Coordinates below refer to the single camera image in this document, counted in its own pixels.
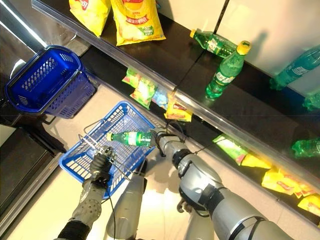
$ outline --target bottle cap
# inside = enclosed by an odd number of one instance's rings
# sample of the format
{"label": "bottle cap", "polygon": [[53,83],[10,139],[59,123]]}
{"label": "bottle cap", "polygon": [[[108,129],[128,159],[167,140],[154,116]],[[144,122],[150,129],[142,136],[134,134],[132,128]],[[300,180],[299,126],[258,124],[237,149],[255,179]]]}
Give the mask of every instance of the bottle cap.
{"label": "bottle cap", "polygon": [[111,137],[112,137],[112,133],[111,133],[111,132],[108,132],[108,133],[106,134],[106,140],[107,140],[107,141],[112,141]]}
{"label": "bottle cap", "polygon": [[191,32],[190,32],[190,37],[194,38],[195,33],[196,33],[196,30],[192,29]]}
{"label": "bottle cap", "polygon": [[236,51],[240,55],[247,55],[251,49],[251,43],[248,41],[241,41],[239,45],[236,47]]}

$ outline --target standing bottle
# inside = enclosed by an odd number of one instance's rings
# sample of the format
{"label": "standing bottle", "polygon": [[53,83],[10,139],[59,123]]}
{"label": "standing bottle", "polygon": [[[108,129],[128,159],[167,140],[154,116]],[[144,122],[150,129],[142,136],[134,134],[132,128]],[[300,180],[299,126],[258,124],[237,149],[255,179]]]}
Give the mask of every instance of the standing bottle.
{"label": "standing bottle", "polygon": [[320,92],[305,97],[303,106],[309,111],[320,109]]}
{"label": "standing bottle", "polygon": [[214,100],[221,96],[228,84],[241,72],[245,61],[245,55],[248,54],[250,49],[250,42],[242,41],[236,47],[234,53],[222,60],[213,79],[205,89],[206,97],[208,99]]}
{"label": "standing bottle", "polygon": [[320,137],[310,140],[299,140],[291,147],[296,157],[320,156]]}
{"label": "standing bottle", "polygon": [[190,33],[190,37],[197,40],[203,49],[222,58],[231,55],[237,48],[237,45],[233,42],[222,36],[213,34],[211,31],[193,29]]}
{"label": "standing bottle", "polygon": [[315,46],[301,54],[296,60],[291,62],[274,78],[270,79],[270,88],[281,90],[289,83],[302,77],[310,70],[320,65],[320,45]]}
{"label": "standing bottle", "polygon": [[149,147],[151,145],[151,139],[151,132],[143,131],[108,132],[106,134],[107,141],[117,141],[130,146]]}

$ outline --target shopping basket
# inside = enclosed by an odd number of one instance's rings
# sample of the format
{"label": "shopping basket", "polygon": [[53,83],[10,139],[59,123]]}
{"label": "shopping basket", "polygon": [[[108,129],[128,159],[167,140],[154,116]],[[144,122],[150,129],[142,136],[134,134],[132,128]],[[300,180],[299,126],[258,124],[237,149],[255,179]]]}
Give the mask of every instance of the shopping basket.
{"label": "shopping basket", "polygon": [[5,85],[5,94],[19,111],[69,119],[95,92],[84,71],[74,52],[50,45]]}
{"label": "shopping basket", "polygon": [[114,163],[116,166],[113,165],[109,172],[112,176],[108,188],[111,196],[125,180],[125,176],[129,176],[131,171],[143,162],[154,147],[128,146],[117,141],[107,141],[106,134],[108,132],[121,133],[125,131],[147,132],[153,128],[154,125],[130,103],[121,101],[60,158],[59,164],[61,168],[83,183],[85,179],[91,176],[89,166],[97,152],[94,143],[91,144],[92,140],[100,146],[112,147],[116,155],[116,162]]}

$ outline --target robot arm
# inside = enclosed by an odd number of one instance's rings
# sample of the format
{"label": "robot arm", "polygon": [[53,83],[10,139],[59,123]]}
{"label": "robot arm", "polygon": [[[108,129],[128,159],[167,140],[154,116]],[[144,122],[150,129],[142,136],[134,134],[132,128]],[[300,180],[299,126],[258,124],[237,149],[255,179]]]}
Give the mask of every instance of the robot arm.
{"label": "robot arm", "polygon": [[197,211],[208,211],[220,240],[292,240],[246,200],[224,187],[208,164],[179,137],[164,129],[153,131],[163,156],[172,160],[181,182],[180,195]]}

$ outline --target floor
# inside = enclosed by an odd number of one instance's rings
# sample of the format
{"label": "floor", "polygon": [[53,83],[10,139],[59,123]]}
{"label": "floor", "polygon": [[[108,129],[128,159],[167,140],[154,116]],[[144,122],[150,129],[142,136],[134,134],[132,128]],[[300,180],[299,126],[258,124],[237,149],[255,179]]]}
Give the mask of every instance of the floor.
{"label": "floor", "polygon": [[[56,119],[47,131],[60,139],[67,149],[78,142],[83,128],[104,117],[123,98],[112,90],[100,86],[97,93],[73,119]],[[198,148],[187,142],[191,151]],[[277,223],[296,240],[319,240],[320,229],[287,209],[276,198],[255,186],[231,168],[212,158],[204,151],[199,153],[221,176],[223,183],[257,208],[269,220]],[[179,178],[169,160],[154,150],[148,157],[148,184],[143,195],[137,239],[182,240],[187,229],[189,214],[178,213]],[[112,196],[115,204],[126,187],[126,182]],[[78,204],[81,184],[64,170],[57,171],[28,207],[15,229],[5,236],[8,240],[55,239]],[[102,205],[102,214],[93,224],[88,240],[102,240],[111,214],[109,201]]]}

